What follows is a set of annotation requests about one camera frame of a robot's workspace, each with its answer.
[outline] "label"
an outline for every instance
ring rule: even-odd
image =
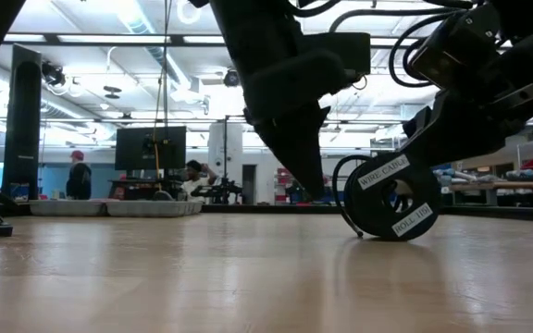
[[[403,234],[408,232],[408,230],[414,228],[419,223],[423,222],[429,216],[433,215],[433,211],[428,204],[424,203],[420,207],[416,208],[413,213],[409,214],[407,217],[400,220],[392,226],[392,230],[396,233],[396,236],[401,237]]]
[[[385,165],[371,171],[370,173],[358,179],[359,185],[361,185],[362,190],[366,190],[367,188],[376,185],[387,177],[410,165],[411,164],[408,162],[408,158],[406,158],[406,155],[400,155],[389,161]]]

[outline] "black jacket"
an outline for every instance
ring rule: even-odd
[[[92,196],[92,170],[83,163],[76,163],[69,171],[67,196],[76,200],[89,200]]]

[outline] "wooden floor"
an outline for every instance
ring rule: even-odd
[[[339,216],[10,221],[1,333],[533,333],[533,222],[382,243]]]

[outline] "tall black speaker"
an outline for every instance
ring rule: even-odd
[[[14,45],[12,58],[2,192],[12,197],[29,186],[38,199],[38,143],[41,123],[41,54]]]

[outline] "ceiling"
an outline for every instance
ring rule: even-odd
[[[171,1],[171,15],[168,18],[168,34],[205,34],[220,35],[210,6],[200,10],[182,0]],[[366,9],[371,1],[342,1],[331,10],[315,18],[300,18],[304,33],[317,33],[328,30],[332,21],[340,14],[353,9]],[[423,1],[379,0],[378,9],[419,9],[433,5]],[[132,33],[126,26],[125,16],[134,10],[141,10],[150,24],[148,33],[163,31],[165,24],[164,0],[27,0],[17,17],[11,33],[83,33],[83,34],[127,34]],[[377,37],[398,37],[423,17],[361,17],[350,18],[339,31],[366,31]],[[425,36],[434,29],[427,27],[417,33]],[[155,117],[158,104],[158,78],[160,66],[143,47],[120,46],[111,50],[109,46],[50,46],[43,44],[28,45],[40,52],[43,59],[63,67],[68,77],[64,87],[49,88],[51,105],[60,105],[61,111],[68,115],[81,117],[121,117],[131,113],[134,118]],[[11,68],[12,48],[10,44],[0,47],[0,73]],[[224,73],[232,67],[228,51],[223,46],[169,47],[169,54],[188,78],[198,78],[203,85],[196,91],[207,96],[209,107],[202,103],[179,100],[172,96],[167,103],[172,118],[223,118],[225,115],[240,115],[244,106],[242,89],[227,88],[221,84]],[[332,106],[330,119],[359,120],[405,120],[430,103],[437,89],[407,89],[395,84],[388,75],[389,50],[372,49],[372,72],[367,77],[366,88],[346,89],[334,96],[324,96],[320,103]],[[122,92],[119,99],[108,99],[103,87],[112,85]],[[160,105],[163,99],[159,96]],[[193,130],[208,130],[208,125],[190,125]],[[354,124],[351,129],[361,130],[368,137],[373,136],[378,126]]]

